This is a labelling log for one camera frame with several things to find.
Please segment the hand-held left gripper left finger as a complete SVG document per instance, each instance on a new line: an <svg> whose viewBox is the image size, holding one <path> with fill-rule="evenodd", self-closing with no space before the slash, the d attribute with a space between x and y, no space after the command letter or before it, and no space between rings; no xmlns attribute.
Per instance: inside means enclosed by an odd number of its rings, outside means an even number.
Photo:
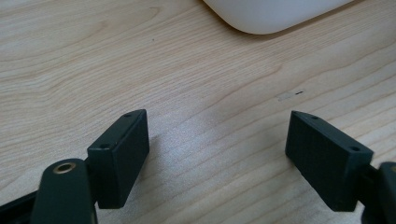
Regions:
<svg viewBox="0 0 396 224"><path fill-rule="evenodd" d="M119 117L87 149L101 209L122 208L149 154L145 109Z"/></svg>

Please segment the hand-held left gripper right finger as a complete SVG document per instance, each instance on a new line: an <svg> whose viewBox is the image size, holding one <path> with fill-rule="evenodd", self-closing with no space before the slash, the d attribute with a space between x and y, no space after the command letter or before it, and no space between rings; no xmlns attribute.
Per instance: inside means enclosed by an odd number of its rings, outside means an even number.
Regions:
<svg viewBox="0 0 396 224"><path fill-rule="evenodd" d="M374 152L327 121L293 111L285 152L319 197L336 212L351 212L355 188Z"/></svg>

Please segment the white plastic storage bin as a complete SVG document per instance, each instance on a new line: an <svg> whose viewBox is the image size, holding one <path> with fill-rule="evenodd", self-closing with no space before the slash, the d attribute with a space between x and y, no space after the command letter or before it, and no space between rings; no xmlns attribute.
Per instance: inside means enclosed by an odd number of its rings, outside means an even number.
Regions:
<svg viewBox="0 0 396 224"><path fill-rule="evenodd" d="M342 7L353 0L203 0L233 28L269 35Z"/></svg>

